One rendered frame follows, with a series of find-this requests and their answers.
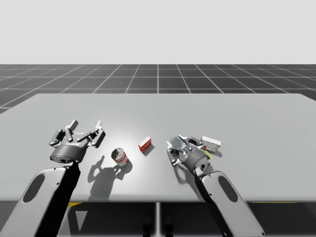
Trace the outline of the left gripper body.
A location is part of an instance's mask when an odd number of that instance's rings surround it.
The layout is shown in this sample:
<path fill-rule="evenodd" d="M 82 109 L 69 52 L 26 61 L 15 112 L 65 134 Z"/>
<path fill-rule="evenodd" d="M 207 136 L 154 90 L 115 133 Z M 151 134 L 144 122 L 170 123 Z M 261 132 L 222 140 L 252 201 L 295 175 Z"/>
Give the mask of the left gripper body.
<path fill-rule="evenodd" d="M 73 141 L 64 140 L 57 146 L 52 146 L 55 150 L 50 155 L 50 160 L 57 163 L 82 162 L 87 148 L 81 148 L 81 137 L 84 133 L 74 133 Z"/>

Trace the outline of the red and white can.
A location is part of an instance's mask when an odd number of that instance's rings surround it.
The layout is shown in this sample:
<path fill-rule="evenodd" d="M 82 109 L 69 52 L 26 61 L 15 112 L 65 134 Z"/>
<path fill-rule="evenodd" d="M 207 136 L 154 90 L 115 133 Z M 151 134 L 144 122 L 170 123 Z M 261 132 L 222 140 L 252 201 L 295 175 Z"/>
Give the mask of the red and white can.
<path fill-rule="evenodd" d="M 128 162 L 128 157 L 122 148 L 114 149 L 111 153 L 111 158 L 118 166 L 124 166 Z"/>

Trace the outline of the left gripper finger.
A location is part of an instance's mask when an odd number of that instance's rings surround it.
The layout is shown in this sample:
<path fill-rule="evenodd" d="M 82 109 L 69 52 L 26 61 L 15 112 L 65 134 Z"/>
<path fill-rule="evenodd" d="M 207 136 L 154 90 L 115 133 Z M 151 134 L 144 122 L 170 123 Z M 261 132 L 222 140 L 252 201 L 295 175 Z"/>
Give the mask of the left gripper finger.
<path fill-rule="evenodd" d="M 64 138 L 66 138 L 67 141 L 72 142 L 74 140 L 74 130 L 76 129 L 78 124 L 79 122 L 75 119 L 71 122 L 70 125 L 67 125 L 65 128 L 58 129 L 50 140 L 49 145 L 57 146 L 64 140 Z"/>
<path fill-rule="evenodd" d="M 102 121 L 99 120 L 93 131 L 89 131 L 81 137 L 81 148 L 87 148 L 89 146 L 99 148 L 106 136 L 102 125 Z"/>

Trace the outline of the red and white carton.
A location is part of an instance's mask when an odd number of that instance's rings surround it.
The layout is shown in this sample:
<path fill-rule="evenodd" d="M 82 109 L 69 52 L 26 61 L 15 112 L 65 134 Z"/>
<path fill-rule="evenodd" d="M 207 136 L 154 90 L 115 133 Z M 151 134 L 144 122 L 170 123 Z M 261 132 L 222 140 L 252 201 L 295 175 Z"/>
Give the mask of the red and white carton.
<path fill-rule="evenodd" d="M 221 141 L 206 136 L 201 137 L 203 148 L 215 153 L 221 147 Z"/>

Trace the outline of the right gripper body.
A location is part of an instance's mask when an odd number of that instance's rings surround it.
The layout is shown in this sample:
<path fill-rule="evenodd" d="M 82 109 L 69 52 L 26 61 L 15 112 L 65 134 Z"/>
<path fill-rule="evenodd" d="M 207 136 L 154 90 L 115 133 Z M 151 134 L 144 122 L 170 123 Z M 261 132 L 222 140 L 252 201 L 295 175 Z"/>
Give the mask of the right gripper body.
<path fill-rule="evenodd" d="M 197 167 L 202 166 L 202 170 L 208 168 L 211 155 L 204 152 L 204 146 L 184 146 L 182 147 L 182 164 L 194 173 Z"/>

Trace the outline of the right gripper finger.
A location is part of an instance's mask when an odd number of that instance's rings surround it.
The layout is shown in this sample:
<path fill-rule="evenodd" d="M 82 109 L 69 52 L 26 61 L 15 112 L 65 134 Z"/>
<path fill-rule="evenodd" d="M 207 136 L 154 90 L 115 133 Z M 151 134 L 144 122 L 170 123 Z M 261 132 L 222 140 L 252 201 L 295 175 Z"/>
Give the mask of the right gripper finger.
<path fill-rule="evenodd" d="M 169 141 L 167 143 L 167 155 L 169 160 L 173 166 L 178 165 L 179 163 L 183 163 L 186 156 L 186 144 L 183 141 L 176 141 L 175 143 L 171 143 Z"/>
<path fill-rule="evenodd" d="M 201 150 L 203 148 L 203 142 L 192 136 L 186 137 L 186 136 L 179 135 L 179 138 L 182 143 L 181 149 L 193 151 L 196 149 Z"/>

